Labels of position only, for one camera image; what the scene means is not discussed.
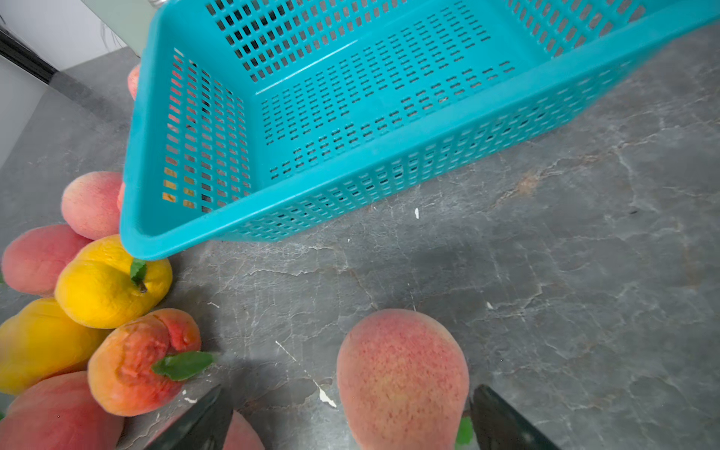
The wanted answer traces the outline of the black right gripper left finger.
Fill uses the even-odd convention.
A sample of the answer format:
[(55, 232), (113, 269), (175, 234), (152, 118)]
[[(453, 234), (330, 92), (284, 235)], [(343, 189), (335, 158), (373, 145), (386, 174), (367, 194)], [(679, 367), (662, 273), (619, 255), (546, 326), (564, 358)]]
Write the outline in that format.
[(216, 385), (150, 442), (146, 450), (222, 449), (232, 420), (230, 391)]

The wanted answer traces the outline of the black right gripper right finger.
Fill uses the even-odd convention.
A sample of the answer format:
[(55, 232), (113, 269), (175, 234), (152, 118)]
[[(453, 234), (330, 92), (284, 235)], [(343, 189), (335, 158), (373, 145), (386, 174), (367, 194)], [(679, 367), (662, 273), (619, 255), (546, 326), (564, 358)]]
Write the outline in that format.
[(470, 400), (472, 428), (482, 450), (559, 450), (560, 447), (485, 384)]

